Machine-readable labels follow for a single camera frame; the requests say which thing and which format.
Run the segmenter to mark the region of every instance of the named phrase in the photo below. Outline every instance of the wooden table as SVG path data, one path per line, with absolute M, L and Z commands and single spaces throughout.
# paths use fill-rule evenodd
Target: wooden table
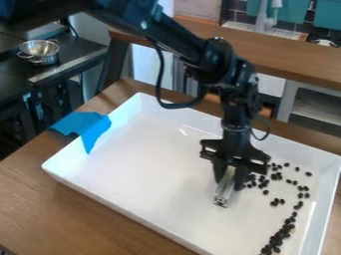
M 108 114 L 136 92 L 154 87 L 118 81 L 79 108 Z M 164 91 L 169 101 L 187 100 Z M 196 109 L 220 116 L 220 106 L 204 102 Z M 303 127 L 271 121 L 272 132 L 341 154 L 341 139 Z M 0 243 L 16 254 L 193 254 L 114 210 L 68 188 L 46 174 L 41 164 L 70 138 L 45 131 L 0 163 Z M 330 218 L 323 255 L 341 250 L 341 190 Z
M 341 91 L 341 51 L 311 43 L 177 19 L 197 36 L 223 37 L 259 73 Z M 149 41 L 110 29 L 114 39 L 151 46 Z

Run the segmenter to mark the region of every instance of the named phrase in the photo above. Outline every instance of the cable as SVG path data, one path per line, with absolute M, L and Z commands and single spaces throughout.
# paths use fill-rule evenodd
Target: cable
M 255 118 L 265 125 L 266 133 L 263 137 L 259 138 L 254 134 L 253 129 L 251 128 L 251 134 L 257 140 L 265 140 L 270 135 L 270 123 L 263 116 L 256 116 Z
M 162 49 L 160 48 L 158 43 L 151 38 L 148 38 L 148 39 L 153 44 L 154 48 L 156 49 L 156 51 L 158 53 L 159 59 L 160 59 L 160 70 L 159 70 L 158 79 L 157 79 L 157 83 L 156 83 L 156 97 L 157 97 L 159 104 L 163 108 L 166 108 L 166 109 L 181 109 L 181 108 L 191 108 L 192 106 L 200 103 L 208 91 L 208 87 L 206 87 L 206 86 L 199 86 L 197 89 L 196 98 L 190 102 L 167 104 L 167 103 L 164 103 L 162 101 L 161 90 L 162 90 L 162 81 L 163 81 L 163 76 L 164 76 L 164 71 L 165 71 L 165 58 L 164 58 L 164 54 L 162 52 Z
M 78 33 L 77 33 L 77 31 L 76 31 L 76 29 L 71 25 L 71 23 L 69 21 L 69 18 L 64 19 L 64 22 L 66 23 L 67 27 L 70 28 L 72 30 L 72 32 L 74 32 L 75 37 L 76 38 L 80 38 Z

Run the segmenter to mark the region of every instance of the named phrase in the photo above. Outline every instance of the stainless steel bowl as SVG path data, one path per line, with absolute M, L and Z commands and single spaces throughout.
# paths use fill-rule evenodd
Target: stainless steel bowl
M 39 65 L 53 65 L 58 61 L 59 46 L 52 40 L 32 40 L 20 45 L 19 58 Z

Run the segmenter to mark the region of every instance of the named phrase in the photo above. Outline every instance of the white tray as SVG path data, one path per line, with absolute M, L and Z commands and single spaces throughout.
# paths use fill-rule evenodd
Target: white tray
M 319 254 L 340 156 L 276 135 L 253 140 L 276 162 L 289 161 L 301 171 L 282 170 L 284 180 L 270 182 L 267 196 L 258 188 L 234 193 L 225 209 L 212 204 L 212 165 L 198 156 L 201 139 L 221 135 L 219 118 L 191 109 L 164 110 L 145 94 L 134 95 L 109 118 L 111 128 L 90 154 L 78 137 L 43 168 L 58 181 L 200 254 L 259 254 L 297 203 L 297 188 L 284 181 L 296 179 L 310 186 L 312 196 L 304 200 L 297 230 L 284 241 L 281 254 Z M 306 170 L 314 175 L 307 177 Z M 284 198 L 286 204 L 271 207 L 274 197 Z

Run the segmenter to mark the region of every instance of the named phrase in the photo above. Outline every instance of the robotic arm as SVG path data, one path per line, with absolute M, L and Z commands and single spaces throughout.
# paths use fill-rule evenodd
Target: robotic arm
M 195 36 L 163 13 L 158 0 L 0 0 L 2 21 L 13 28 L 43 25 L 80 11 L 151 41 L 161 60 L 156 95 L 162 107 L 191 107 L 201 102 L 209 88 L 218 90 L 223 109 L 222 139 L 200 142 L 200 156 L 213 164 L 218 184 L 216 204 L 226 207 L 230 190 L 242 189 L 251 171 L 266 173 L 270 157 L 250 143 L 250 123 L 261 106 L 258 80 L 253 66 L 237 57 L 222 38 L 203 40 Z M 161 48 L 179 55 L 187 73 L 198 81 L 199 90 L 193 101 L 181 104 L 162 101 L 164 59 Z

